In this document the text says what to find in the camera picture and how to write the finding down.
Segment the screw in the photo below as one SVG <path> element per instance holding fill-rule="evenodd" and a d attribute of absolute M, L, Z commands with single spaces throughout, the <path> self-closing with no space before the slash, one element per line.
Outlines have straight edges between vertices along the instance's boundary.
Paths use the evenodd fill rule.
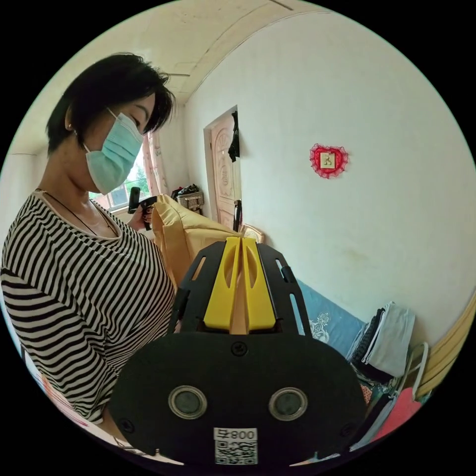
<path fill-rule="evenodd" d="M 248 352 L 248 347 L 244 342 L 235 342 L 232 345 L 232 354 L 235 357 L 243 357 Z"/>
<path fill-rule="evenodd" d="M 134 425 L 129 420 L 123 418 L 119 421 L 119 425 L 126 433 L 134 433 Z"/>
<path fill-rule="evenodd" d="M 352 434 L 356 429 L 356 426 L 353 424 L 353 423 L 348 423 L 347 425 L 344 425 L 341 429 L 341 436 L 343 436 L 344 438 L 346 436 L 349 436 L 350 434 Z"/>

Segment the wooden door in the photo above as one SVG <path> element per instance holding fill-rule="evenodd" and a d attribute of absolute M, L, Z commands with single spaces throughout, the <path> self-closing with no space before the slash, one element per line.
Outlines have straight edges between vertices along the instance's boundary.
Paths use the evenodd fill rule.
<path fill-rule="evenodd" d="M 241 199 L 239 163 L 233 164 L 228 155 L 234 125 L 230 114 L 213 127 L 210 137 L 218 222 L 230 229 L 233 229 L 235 200 Z"/>

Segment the hand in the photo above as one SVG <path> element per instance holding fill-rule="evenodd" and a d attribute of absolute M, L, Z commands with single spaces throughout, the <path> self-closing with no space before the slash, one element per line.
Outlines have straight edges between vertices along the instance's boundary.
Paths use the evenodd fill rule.
<path fill-rule="evenodd" d="M 146 223 L 152 223 L 152 207 L 147 208 L 147 211 L 143 213 L 142 205 L 132 215 L 128 225 L 137 232 L 145 229 Z"/>

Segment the curtain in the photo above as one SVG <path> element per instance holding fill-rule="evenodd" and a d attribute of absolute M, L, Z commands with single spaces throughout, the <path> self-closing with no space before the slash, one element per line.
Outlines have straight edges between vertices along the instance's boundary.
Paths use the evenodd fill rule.
<path fill-rule="evenodd" d="M 144 155 L 144 169 L 149 185 L 150 194 L 169 195 L 169 188 L 165 180 L 164 160 L 160 149 L 159 134 L 157 131 L 144 136 L 142 143 Z"/>

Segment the black and white striped shirt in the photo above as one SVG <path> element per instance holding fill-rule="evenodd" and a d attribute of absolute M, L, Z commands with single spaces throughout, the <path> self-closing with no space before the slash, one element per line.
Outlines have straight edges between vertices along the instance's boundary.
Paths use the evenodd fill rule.
<path fill-rule="evenodd" d="M 34 192 L 10 227 L 0 271 L 33 363 L 93 423 L 131 355 L 165 334 L 174 299 L 159 248 L 101 211 L 117 238 L 75 227 Z"/>

